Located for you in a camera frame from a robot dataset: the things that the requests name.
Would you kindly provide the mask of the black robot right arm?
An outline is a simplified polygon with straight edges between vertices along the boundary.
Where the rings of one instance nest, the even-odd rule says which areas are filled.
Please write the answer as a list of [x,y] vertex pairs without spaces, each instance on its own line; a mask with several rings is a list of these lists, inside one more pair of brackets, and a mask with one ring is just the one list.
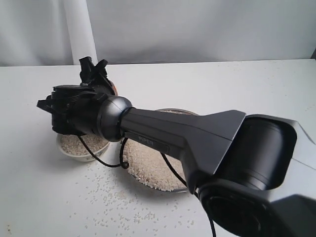
[[128,138],[180,160],[209,220],[240,237],[316,234],[316,145],[294,120],[230,110],[205,116],[134,108],[89,86],[54,87],[38,107],[61,134]]

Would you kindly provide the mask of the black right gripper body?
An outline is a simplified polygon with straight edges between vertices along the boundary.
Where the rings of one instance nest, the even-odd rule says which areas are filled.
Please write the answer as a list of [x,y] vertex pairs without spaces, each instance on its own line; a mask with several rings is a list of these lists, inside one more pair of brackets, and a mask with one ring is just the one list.
[[59,85],[37,107],[50,113],[52,130],[64,135],[98,135],[97,117],[109,97],[104,85]]

